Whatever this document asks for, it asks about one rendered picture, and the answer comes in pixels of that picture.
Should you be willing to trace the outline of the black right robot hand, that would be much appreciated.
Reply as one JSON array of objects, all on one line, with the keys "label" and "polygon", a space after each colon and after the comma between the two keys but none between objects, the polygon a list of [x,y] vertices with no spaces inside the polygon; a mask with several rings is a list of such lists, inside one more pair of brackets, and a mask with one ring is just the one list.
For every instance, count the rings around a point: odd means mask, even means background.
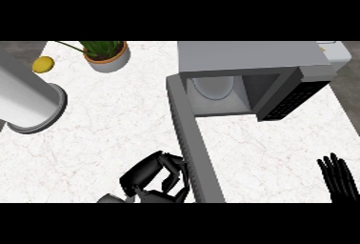
[{"label": "black right robot hand", "polygon": [[316,161],[334,203],[360,204],[360,193],[346,161],[331,153]]}]

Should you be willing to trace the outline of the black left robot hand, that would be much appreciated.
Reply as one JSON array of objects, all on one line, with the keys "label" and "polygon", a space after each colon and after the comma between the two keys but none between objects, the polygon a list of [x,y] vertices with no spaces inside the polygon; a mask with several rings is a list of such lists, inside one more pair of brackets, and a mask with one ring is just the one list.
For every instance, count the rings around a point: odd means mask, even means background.
[{"label": "black left robot hand", "polygon": [[[145,188],[163,169],[169,176],[163,182],[161,191],[146,191]],[[169,194],[179,180],[183,180],[183,189],[176,196]],[[191,191],[188,163],[182,156],[157,151],[130,168],[120,177],[120,185],[129,197],[139,196],[142,203],[183,203]]]}]

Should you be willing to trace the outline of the grey microwave door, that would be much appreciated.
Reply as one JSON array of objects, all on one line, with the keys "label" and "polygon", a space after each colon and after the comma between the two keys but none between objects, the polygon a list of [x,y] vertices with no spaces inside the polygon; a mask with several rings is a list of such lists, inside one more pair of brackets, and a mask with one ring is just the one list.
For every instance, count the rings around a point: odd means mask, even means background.
[{"label": "grey microwave door", "polygon": [[173,74],[166,78],[166,89],[172,119],[185,161],[197,203],[225,203],[225,195],[213,168],[208,151],[195,121],[195,114],[186,95],[182,77]]}]

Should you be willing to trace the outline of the grey microwave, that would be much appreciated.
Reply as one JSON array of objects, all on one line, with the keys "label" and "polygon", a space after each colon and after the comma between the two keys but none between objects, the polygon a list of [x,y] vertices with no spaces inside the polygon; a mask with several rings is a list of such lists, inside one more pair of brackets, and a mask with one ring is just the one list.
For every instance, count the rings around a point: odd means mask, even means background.
[{"label": "grey microwave", "polygon": [[182,41],[179,74],[198,116],[284,119],[337,76],[315,41]]}]

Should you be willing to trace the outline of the white cylindrical appliance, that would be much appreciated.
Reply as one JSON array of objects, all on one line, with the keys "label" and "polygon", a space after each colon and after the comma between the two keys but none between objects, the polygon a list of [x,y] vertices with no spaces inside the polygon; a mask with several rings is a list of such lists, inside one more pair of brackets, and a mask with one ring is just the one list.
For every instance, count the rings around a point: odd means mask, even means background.
[{"label": "white cylindrical appliance", "polygon": [[0,120],[23,134],[46,130],[68,106],[65,90],[0,48]]}]

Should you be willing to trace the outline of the potted green plant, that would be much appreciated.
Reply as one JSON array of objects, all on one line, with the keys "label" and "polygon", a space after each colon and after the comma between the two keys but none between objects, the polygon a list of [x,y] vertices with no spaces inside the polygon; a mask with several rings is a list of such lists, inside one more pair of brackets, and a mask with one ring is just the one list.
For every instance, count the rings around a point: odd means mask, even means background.
[{"label": "potted green plant", "polygon": [[82,48],[64,41],[59,44],[80,51],[93,70],[102,73],[123,69],[132,58],[126,41],[80,41]]}]

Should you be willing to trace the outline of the yellow lemon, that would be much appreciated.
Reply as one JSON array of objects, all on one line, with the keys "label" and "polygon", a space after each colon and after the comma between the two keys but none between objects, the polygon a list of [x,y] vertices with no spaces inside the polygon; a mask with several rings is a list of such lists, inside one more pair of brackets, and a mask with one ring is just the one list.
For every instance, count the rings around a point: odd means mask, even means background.
[{"label": "yellow lemon", "polygon": [[33,63],[33,72],[45,73],[52,70],[55,66],[55,61],[49,56],[40,56]]}]

